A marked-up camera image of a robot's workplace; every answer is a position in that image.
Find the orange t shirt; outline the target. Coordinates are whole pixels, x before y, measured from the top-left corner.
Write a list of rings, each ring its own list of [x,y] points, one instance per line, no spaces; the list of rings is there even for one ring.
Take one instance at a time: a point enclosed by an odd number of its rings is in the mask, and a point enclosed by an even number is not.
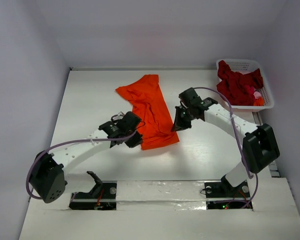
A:
[[[142,134],[142,150],[152,150],[178,143],[178,134],[172,131],[173,121],[163,97],[159,76],[146,74],[138,81],[120,86],[115,91],[132,105],[132,112],[145,125],[138,130]]]

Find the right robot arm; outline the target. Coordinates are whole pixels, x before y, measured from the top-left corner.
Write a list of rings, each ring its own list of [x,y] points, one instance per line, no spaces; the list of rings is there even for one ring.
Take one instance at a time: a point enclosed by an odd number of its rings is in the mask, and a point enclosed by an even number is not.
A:
[[[237,143],[240,162],[225,174],[217,186],[206,187],[207,194],[222,193],[232,196],[239,186],[280,156],[280,150],[273,128],[269,124],[257,125],[236,116],[231,106],[224,108],[211,97],[202,99],[196,88],[189,88],[179,94],[180,105],[175,107],[173,132],[192,127],[193,120],[212,124],[230,136]]]

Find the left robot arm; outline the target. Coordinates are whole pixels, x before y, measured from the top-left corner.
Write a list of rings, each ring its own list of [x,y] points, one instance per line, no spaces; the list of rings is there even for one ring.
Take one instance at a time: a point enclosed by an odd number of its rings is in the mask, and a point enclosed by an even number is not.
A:
[[[101,124],[87,138],[58,143],[41,151],[26,176],[28,195],[46,204],[66,192],[83,190],[91,198],[98,196],[101,185],[94,180],[86,182],[86,178],[74,176],[72,170],[115,146],[125,144],[128,148],[134,148],[140,145],[143,142],[143,136],[138,131],[140,123],[142,119],[133,112],[121,112]]]

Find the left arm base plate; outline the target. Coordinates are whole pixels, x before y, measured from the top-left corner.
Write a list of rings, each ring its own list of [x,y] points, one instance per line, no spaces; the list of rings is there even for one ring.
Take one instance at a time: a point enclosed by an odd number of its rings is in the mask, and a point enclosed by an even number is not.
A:
[[[69,208],[71,210],[112,211],[117,209],[117,182],[106,181],[96,195],[90,192],[75,192],[71,194]]]

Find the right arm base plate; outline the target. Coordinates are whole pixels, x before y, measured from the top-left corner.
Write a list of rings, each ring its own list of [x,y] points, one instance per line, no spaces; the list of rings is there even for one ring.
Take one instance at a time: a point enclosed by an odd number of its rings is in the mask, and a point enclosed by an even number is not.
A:
[[[251,198],[247,181],[230,190],[223,189],[221,181],[208,181],[200,194],[205,196],[208,210],[253,209],[251,203],[245,206]]]

